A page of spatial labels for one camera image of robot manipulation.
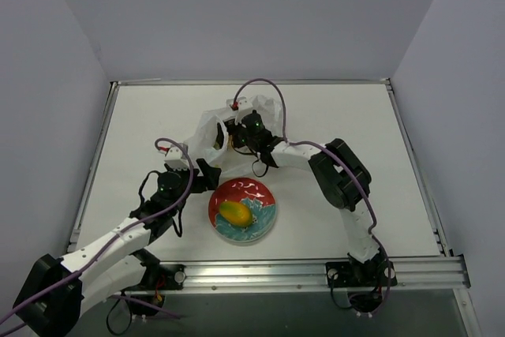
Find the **white plastic bag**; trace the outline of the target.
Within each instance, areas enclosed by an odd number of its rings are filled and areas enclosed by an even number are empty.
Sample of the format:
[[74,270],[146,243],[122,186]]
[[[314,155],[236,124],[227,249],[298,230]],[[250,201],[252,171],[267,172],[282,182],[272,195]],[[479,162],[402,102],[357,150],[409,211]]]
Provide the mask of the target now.
[[[271,97],[255,95],[247,98],[263,119],[268,130],[276,136],[282,135],[282,104]],[[194,134],[184,141],[190,158],[202,158],[211,166],[222,170],[225,178],[248,176],[260,171],[261,165],[255,158],[246,155],[245,149],[234,150],[226,131],[227,106],[205,111]]]

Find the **red plate blue flower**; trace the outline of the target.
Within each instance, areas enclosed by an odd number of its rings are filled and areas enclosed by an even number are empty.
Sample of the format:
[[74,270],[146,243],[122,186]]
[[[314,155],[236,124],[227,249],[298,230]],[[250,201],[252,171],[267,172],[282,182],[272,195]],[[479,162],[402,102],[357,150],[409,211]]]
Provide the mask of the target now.
[[234,178],[221,184],[208,201],[214,231],[234,244],[250,244],[275,225],[277,204],[271,190],[253,178]]

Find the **yellow green fake mango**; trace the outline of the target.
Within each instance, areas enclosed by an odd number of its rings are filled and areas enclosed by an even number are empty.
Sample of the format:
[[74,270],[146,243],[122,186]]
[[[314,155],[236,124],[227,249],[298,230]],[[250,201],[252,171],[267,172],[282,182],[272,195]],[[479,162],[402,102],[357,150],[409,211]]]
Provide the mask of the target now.
[[219,214],[236,227],[248,227],[253,223],[253,214],[241,202],[223,201],[219,205]]

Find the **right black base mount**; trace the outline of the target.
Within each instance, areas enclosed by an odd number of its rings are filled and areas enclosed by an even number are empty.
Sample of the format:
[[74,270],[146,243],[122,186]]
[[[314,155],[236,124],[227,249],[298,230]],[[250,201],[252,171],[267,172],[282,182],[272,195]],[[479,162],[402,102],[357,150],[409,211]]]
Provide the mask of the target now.
[[361,264],[349,261],[329,261],[325,264],[327,285],[333,305],[358,316],[371,318],[398,285],[395,268],[389,261]]

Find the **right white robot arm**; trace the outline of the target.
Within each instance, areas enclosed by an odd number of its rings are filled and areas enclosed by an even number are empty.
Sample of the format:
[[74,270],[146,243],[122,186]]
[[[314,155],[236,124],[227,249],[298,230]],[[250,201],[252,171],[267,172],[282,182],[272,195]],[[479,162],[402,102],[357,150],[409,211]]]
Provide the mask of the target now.
[[350,274],[358,283],[370,283],[387,260],[374,235],[376,214],[368,198],[371,174],[339,138],[324,146],[311,142],[286,142],[269,131],[259,113],[237,122],[224,122],[234,148],[247,148],[267,168],[296,168],[313,174],[326,201],[341,212],[349,243]]

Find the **aluminium front rail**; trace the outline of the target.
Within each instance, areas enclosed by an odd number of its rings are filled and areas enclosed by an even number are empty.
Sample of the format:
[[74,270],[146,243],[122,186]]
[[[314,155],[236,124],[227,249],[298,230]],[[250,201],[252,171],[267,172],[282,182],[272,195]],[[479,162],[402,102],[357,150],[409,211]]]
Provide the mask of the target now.
[[[140,279],[140,264],[129,256],[110,266],[94,263],[84,266],[83,252],[75,254],[77,267],[59,261],[57,284],[77,285],[89,299],[93,294],[108,297]],[[318,292],[329,289],[325,264],[348,260],[246,260],[246,261],[179,261],[160,260],[162,265],[185,266],[181,291],[186,294]],[[466,264],[461,257],[393,258],[398,285],[392,290],[452,290],[469,287]]]

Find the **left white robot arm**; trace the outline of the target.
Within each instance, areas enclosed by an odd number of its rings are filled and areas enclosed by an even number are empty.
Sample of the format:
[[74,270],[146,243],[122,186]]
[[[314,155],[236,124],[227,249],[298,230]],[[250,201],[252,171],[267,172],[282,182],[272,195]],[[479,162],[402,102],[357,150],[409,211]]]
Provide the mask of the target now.
[[65,336],[101,301],[130,287],[152,288],[163,270],[147,246],[169,229],[181,236],[187,198],[217,189],[221,175],[204,159],[176,159],[165,168],[156,174],[157,190],[113,230],[59,258],[39,258],[11,313],[38,336]]

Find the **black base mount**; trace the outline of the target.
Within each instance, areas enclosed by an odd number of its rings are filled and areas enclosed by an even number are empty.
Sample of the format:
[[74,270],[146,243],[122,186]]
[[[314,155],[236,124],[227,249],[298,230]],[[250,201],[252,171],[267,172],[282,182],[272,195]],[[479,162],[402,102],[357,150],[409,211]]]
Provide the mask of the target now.
[[371,318],[398,285],[395,268],[389,261],[361,264],[349,261],[329,261],[325,264],[327,285],[333,305],[358,316]]
[[140,264],[140,279],[128,285],[123,291],[129,292],[133,300],[126,301],[129,311],[135,316],[156,316],[162,313],[165,296],[163,290],[182,290],[185,281],[185,266],[182,264],[162,265],[161,261],[142,249],[129,258]]

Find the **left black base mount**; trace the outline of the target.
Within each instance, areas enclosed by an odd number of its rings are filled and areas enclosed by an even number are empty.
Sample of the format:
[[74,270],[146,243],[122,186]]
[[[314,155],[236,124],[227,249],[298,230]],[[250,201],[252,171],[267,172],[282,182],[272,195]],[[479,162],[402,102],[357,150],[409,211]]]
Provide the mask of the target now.
[[129,258],[140,264],[140,279],[128,285],[123,291],[129,292],[133,300],[126,301],[129,311],[135,316],[156,316],[162,313],[165,296],[163,290],[182,290],[185,281],[185,266],[182,264],[162,265],[161,261],[142,249]]

